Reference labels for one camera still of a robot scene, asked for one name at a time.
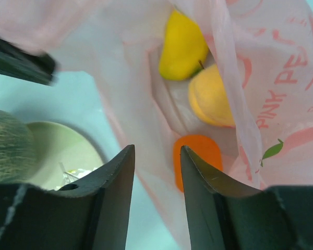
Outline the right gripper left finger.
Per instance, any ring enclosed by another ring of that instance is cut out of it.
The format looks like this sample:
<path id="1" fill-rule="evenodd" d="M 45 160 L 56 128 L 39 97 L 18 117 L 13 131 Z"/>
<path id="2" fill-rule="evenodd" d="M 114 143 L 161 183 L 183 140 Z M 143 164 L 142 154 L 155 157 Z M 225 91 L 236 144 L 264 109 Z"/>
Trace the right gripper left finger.
<path id="1" fill-rule="evenodd" d="M 124 249 L 134 172 L 128 145 L 57 191 L 0 184 L 0 249 Z"/>

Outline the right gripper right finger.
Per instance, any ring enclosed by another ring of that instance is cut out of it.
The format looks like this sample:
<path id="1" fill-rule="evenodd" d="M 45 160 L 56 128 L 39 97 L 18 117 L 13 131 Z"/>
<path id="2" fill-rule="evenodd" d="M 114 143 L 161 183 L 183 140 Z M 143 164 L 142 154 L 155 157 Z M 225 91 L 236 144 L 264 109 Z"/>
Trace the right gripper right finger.
<path id="1" fill-rule="evenodd" d="M 313 249 L 313 185 L 259 190 L 180 152 L 192 249 Z"/>

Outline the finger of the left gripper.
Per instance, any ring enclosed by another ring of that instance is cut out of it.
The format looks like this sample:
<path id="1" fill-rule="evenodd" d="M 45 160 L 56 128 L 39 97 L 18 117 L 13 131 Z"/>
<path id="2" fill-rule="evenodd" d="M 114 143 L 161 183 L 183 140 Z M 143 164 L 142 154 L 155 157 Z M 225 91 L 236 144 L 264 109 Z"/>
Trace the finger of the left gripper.
<path id="1" fill-rule="evenodd" d="M 49 86 L 57 62 L 49 55 L 33 56 L 0 39 L 0 74 Z"/>

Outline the orange fake orange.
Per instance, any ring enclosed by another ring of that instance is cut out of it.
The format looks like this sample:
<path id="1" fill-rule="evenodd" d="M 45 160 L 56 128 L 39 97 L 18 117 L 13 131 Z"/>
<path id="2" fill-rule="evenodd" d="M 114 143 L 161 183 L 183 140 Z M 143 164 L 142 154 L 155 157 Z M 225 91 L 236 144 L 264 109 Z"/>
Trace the orange fake orange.
<path id="1" fill-rule="evenodd" d="M 192 153 L 195 154 L 194 160 L 198 161 L 199 164 L 203 164 L 203 169 L 212 166 L 219 171 L 223 171 L 221 150 L 213 139 L 201 134 L 180 137 L 173 144 L 173 167 L 175 184 L 182 193 L 184 187 L 180 152 L 183 146 L 188 146 L 192 150 Z"/>

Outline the green fake melon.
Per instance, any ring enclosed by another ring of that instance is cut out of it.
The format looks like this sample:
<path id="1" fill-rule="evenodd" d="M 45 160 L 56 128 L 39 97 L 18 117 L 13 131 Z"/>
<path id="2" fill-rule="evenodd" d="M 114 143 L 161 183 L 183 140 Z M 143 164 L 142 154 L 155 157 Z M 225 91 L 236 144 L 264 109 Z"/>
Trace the green fake melon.
<path id="1" fill-rule="evenodd" d="M 36 164 L 32 132 L 25 123 L 0 110 L 0 183 L 26 180 Z"/>

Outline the yellow fake fruit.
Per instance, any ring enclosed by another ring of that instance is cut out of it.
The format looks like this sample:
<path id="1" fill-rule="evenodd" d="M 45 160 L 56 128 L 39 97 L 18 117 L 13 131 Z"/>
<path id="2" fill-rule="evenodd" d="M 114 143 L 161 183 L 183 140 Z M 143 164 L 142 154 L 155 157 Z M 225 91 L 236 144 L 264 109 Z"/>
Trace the yellow fake fruit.
<path id="1" fill-rule="evenodd" d="M 217 127 L 235 127 L 226 90 L 216 64 L 200 71 L 190 81 L 188 100 L 194 114 Z"/>

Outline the yellow fake mango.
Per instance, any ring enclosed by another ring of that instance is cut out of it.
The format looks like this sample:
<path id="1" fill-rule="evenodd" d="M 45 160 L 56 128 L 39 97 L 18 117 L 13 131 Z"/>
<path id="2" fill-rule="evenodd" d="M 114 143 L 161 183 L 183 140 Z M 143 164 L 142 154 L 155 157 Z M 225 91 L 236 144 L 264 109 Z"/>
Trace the yellow fake mango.
<path id="1" fill-rule="evenodd" d="M 208 53 L 209 48 L 199 26 L 174 9 L 165 27 L 160 75 L 172 81 L 186 80 L 201 69 Z"/>

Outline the pink plastic bag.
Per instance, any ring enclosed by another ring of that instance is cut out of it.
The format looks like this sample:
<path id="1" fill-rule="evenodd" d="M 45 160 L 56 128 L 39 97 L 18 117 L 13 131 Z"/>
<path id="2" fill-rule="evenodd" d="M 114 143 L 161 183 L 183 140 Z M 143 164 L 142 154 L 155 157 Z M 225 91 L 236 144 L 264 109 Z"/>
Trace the pink plastic bag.
<path id="1" fill-rule="evenodd" d="M 192 77 L 159 73 L 176 9 L 209 53 Z M 0 109 L 82 134 L 104 165 L 135 147 L 124 249 L 192 249 L 173 144 L 213 139 L 223 173 L 264 190 L 313 185 L 313 11 L 306 1 L 0 1 L 0 39 L 57 62 L 49 86 L 0 74 Z M 201 121 L 190 81 L 216 64 L 235 127 Z"/>

